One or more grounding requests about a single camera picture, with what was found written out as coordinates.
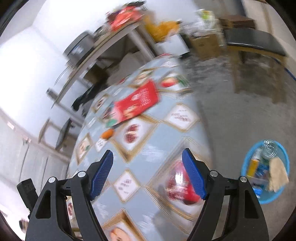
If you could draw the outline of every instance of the red package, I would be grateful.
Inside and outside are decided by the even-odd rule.
[[[165,57],[165,56],[172,56],[172,55],[169,54],[169,53],[163,53],[163,54],[157,56],[157,58],[161,58],[161,57]]]
[[[116,31],[129,21],[138,21],[141,16],[139,11],[135,10],[135,7],[125,7],[119,14],[117,14],[113,23],[111,23],[111,29],[112,31]]]
[[[165,190],[171,200],[180,200],[186,205],[197,203],[200,200],[181,161],[177,161],[171,171]]]
[[[158,101],[159,99],[154,82],[153,80],[148,80],[146,84],[142,85],[128,97],[114,103],[107,117],[107,127],[114,126],[143,113]]]

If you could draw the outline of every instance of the patterned tablecloth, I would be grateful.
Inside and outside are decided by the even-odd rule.
[[[154,81],[160,101],[122,123],[108,141],[100,141],[112,102],[133,93],[147,78]],[[95,98],[78,136],[68,176],[87,170],[106,150],[113,152],[114,163],[103,191],[92,202],[109,240],[183,241],[188,237],[203,201],[169,197],[168,185],[184,148],[212,167],[200,116],[180,62],[171,55],[157,57]],[[68,207],[75,226],[71,199]]]

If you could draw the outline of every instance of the yellow bottle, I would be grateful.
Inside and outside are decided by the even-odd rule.
[[[247,176],[253,177],[255,175],[255,172],[257,170],[257,167],[260,163],[260,158],[261,158],[261,148],[257,148],[254,151],[254,154],[250,160],[248,171],[247,171]]]

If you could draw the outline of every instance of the concrete floor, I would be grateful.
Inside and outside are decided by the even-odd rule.
[[[296,81],[285,71],[284,101],[272,104],[273,79],[268,76],[267,57],[247,56],[241,65],[242,91],[233,92],[232,74],[227,56],[198,61],[183,59],[214,152],[216,170],[223,176],[238,178],[247,151],[262,139],[281,143],[290,159],[290,183],[281,196],[262,205],[270,240],[282,229],[296,205]],[[227,204],[216,230],[220,236]]]

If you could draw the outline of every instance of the blue gripper pad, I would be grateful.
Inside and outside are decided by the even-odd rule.
[[[191,157],[190,153],[185,149],[182,152],[182,162],[185,167],[185,170],[189,176],[191,184],[194,188],[194,191],[201,199],[205,200],[207,192],[205,190],[205,181],[199,172],[197,166],[193,160],[194,157]]]
[[[113,153],[109,151],[106,154],[105,158],[101,159],[100,162],[102,163],[91,180],[91,188],[89,194],[90,200],[94,200],[96,196],[99,196],[103,189],[103,186],[113,165]]]

